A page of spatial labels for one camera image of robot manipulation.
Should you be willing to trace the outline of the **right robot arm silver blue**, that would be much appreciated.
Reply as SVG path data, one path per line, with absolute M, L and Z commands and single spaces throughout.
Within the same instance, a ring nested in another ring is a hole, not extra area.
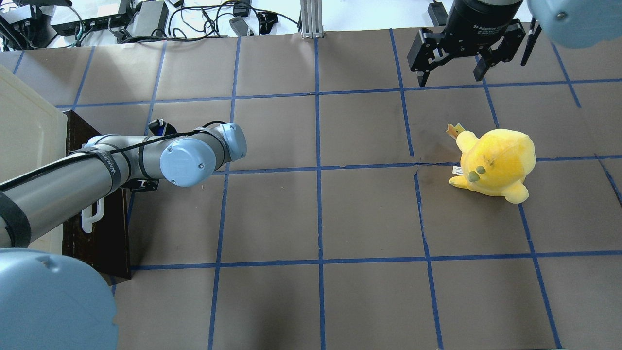
M 407 54 L 418 85 L 426 86 L 437 67 L 465 57 L 479 58 L 473 76 L 482 81 L 491 67 L 513 60 L 523 40 L 527 44 L 520 63 L 525 66 L 540 33 L 572 49 L 621 36 L 619 0 L 529 0 L 528 31 L 516 18 L 521 5 L 521 0 L 454 1 L 444 29 L 439 33 L 420 29 Z

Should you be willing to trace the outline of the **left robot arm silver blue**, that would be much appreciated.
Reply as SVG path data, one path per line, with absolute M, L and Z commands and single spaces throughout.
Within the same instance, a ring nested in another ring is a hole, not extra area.
M 117 307 L 95 268 L 29 245 L 120 188 L 166 180 L 195 186 L 247 154 L 235 122 L 185 133 L 92 137 L 81 149 L 1 184 L 3 350 L 115 350 Z

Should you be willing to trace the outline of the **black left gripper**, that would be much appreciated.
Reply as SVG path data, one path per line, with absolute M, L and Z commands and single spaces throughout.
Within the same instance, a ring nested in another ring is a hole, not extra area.
M 143 193 L 156 191 L 158 189 L 158 179 L 131 179 L 122 185 L 123 189 L 131 193 Z

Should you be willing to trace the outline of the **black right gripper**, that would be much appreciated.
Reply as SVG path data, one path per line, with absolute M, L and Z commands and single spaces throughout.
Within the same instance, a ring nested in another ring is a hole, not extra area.
M 454 55 L 476 55 L 475 80 L 481 82 L 499 62 L 510 62 L 526 36 L 519 19 L 514 19 L 521 0 L 454 0 L 441 33 L 422 28 L 407 54 L 410 71 L 425 87 L 430 73 L 444 66 Z M 496 49 L 491 49 L 500 38 Z

